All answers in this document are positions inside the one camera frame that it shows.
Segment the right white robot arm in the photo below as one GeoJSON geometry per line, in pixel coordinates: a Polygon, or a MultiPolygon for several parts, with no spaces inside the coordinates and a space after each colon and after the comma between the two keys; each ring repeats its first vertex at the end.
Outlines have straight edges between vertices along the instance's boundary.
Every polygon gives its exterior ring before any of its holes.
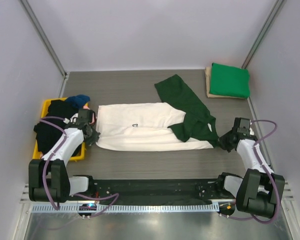
{"type": "Polygon", "coordinates": [[[247,213],[247,220],[270,224],[278,216],[281,207],[285,178],[278,175],[267,164],[260,143],[251,129],[254,120],[237,117],[233,127],[218,139],[223,150],[235,150],[241,157],[246,169],[244,177],[222,173],[215,192],[221,198],[235,197],[236,210],[247,213]]]}

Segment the white and green raglan t-shirt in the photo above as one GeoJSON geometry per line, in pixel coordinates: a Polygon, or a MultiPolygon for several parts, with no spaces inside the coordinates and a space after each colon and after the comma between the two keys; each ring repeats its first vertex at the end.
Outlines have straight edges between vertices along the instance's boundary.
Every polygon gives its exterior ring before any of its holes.
{"type": "Polygon", "coordinates": [[[168,152],[218,146],[216,118],[179,75],[154,87],[160,102],[98,107],[98,147],[125,152],[168,152]]]}

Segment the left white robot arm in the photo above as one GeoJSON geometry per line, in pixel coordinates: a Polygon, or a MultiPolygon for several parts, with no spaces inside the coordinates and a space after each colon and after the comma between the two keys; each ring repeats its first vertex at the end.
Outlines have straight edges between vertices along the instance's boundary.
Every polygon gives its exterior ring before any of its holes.
{"type": "Polygon", "coordinates": [[[28,195],[33,202],[66,202],[69,197],[79,194],[91,200],[97,192],[90,175],[69,177],[67,164],[77,147],[82,143],[89,146],[96,143],[100,133],[96,131],[97,117],[91,109],[81,108],[72,119],[46,116],[41,123],[62,132],[59,140],[40,159],[32,159],[28,165],[28,195]]]}

